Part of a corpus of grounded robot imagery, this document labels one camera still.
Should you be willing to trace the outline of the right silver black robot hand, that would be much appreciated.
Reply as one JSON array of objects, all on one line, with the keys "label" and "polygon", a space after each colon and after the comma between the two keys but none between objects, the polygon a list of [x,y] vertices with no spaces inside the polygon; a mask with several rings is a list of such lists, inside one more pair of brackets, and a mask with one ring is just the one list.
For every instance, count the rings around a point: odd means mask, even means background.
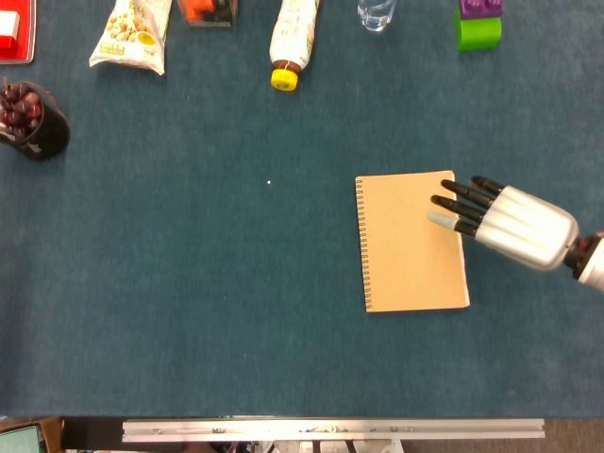
[{"label": "right silver black robot hand", "polygon": [[434,194],[430,202],[447,210],[431,212],[428,219],[529,268],[552,271],[562,265],[579,237],[575,217],[541,198],[473,176],[464,186],[444,179],[441,185],[456,199]]}]

